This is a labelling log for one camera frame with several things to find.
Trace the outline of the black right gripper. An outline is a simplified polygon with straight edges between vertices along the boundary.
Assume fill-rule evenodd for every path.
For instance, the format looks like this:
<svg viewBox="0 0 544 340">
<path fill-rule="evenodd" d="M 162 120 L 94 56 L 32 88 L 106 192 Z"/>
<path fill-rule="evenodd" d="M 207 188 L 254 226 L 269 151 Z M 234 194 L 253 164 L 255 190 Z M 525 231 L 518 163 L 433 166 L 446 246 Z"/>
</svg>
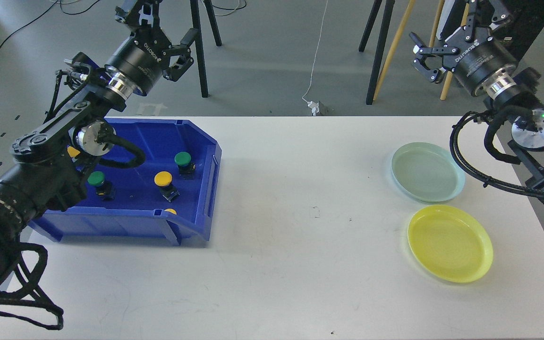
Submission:
<svg viewBox="0 0 544 340">
<path fill-rule="evenodd" d="M 518 60 L 490 36 L 490 32 L 510 25 L 514 15 L 502 0 L 467 0 L 466 30 L 458 29 L 449 39 L 429 47 L 414 32 L 414 68 L 431 83 L 441 83 L 448 71 L 472 95 L 483 95 L 482 83 L 504 69 L 512 75 Z M 486 26 L 488 29 L 475 29 Z"/>
</svg>

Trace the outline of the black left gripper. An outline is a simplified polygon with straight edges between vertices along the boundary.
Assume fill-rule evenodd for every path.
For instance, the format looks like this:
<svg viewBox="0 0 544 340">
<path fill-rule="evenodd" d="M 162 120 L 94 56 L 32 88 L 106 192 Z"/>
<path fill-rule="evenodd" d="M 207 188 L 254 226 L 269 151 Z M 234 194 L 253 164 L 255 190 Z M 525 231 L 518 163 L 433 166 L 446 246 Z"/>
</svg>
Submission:
<svg viewBox="0 0 544 340">
<path fill-rule="evenodd" d="M 130 30 L 104 67 L 121 73 L 136 85 L 134 93 L 146 96 L 158 80 L 177 82 L 194 64 L 192 44 L 199 30 L 188 29 L 180 44 L 173 45 L 160 28 L 159 0 L 125 0 L 115 7 L 115 21 Z"/>
</svg>

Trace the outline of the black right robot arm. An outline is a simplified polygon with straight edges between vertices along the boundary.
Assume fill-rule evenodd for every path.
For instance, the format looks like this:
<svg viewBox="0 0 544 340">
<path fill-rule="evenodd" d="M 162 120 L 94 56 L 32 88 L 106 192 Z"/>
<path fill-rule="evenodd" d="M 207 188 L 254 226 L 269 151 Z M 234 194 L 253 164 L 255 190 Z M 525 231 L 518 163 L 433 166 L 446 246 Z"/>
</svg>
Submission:
<svg viewBox="0 0 544 340">
<path fill-rule="evenodd" d="M 532 156 L 544 152 L 544 104 L 536 97 L 540 74 L 533 68 L 514 74 L 527 48 L 544 26 L 544 6 L 528 0 L 451 0 L 434 46 L 416 34 L 414 68 L 432 83 L 452 72 L 486 110 L 467 112 L 453 126 L 450 152 L 466 173 L 485 186 L 537 198 L 544 205 L 544 166 Z M 484 122 L 486 151 L 497 161 L 523 164 L 531 173 L 523 186 L 497 180 L 464 159 L 458 137 L 469 122 Z"/>
</svg>

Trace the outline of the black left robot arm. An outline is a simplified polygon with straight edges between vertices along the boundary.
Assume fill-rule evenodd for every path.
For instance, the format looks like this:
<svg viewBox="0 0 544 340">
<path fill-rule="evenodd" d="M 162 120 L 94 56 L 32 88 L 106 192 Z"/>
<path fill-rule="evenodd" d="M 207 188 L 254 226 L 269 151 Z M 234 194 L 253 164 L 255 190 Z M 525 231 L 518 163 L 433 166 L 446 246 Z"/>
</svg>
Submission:
<svg viewBox="0 0 544 340">
<path fill-rule="evenodd" d="M 15 164 L 0 177 L 0 306 L 41 308 L 56 322 L 18 319 L 49 331 L 63 328 L 63 309 L 39 286 L 47 250 L 21 242 L 24 228 L 48 210 L 64 212 L 84 200 L 97 165 L 131 169 L 145 162 L 142 149 L 119 137 L 106 114 L 123 111 L 130 95 L 147 95 L 161 78 L 179 80 L 194 62 L 202 95 L 209 94 L 198 2 L 190 5 L 193 26 L 179 44 L 160 27 L 159 0 L 126 0 L 116 7 L 115 20 L 127 26 L 129 37 L 103 67 L 82 52 L 67 60 L 43 124 L 11 145 Z"/>
</svg>

